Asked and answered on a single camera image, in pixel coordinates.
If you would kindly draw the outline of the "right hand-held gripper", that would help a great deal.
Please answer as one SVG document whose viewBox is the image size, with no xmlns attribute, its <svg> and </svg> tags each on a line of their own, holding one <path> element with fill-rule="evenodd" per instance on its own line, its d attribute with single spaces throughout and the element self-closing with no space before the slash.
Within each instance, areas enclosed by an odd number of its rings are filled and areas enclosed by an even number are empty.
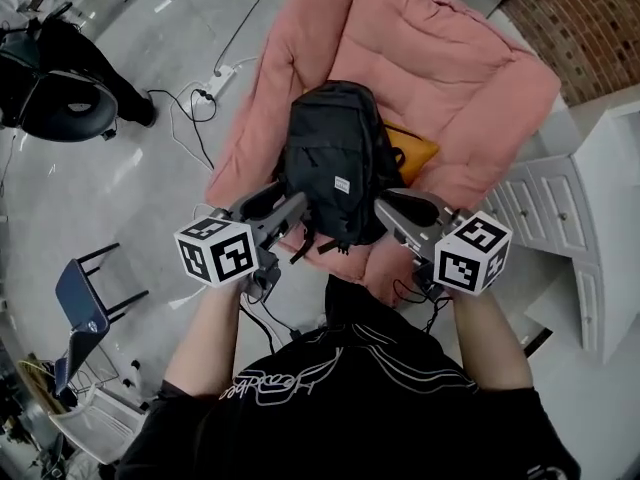
<svg viewBox="0 0 640 480">
<path fill-rule="evenodd" d="M 376 199 L 374 211 L 400 244 L 417 244 L 417 226 L 432 226 L 439 218 L 430 201 L 392 190 Z M 509 227 L 478 211 L 428 246 L 431 257 L 416 261 L 413 280 L 429 297 L 446 289 L 478 296 L 503 272 L 512 238 Z"/>
</svg>

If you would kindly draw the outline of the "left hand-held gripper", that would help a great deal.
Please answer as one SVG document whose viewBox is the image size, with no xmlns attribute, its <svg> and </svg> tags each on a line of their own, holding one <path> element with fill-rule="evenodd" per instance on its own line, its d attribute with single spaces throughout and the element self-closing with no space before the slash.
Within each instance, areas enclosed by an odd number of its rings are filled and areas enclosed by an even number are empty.
<svg viewBox="0 0 640 480">
<path fill-rule="evenodd" d="M 266 301 L 281 275 L 270 248 L 308 209 L 303 192 L 279 201 L 285 191 L 283 182 L 270 183 L 231 208 L 215 208 L 176 231 L 187 276 L 211 287 L 239 281 L 249 298 Z"/>
</svg>

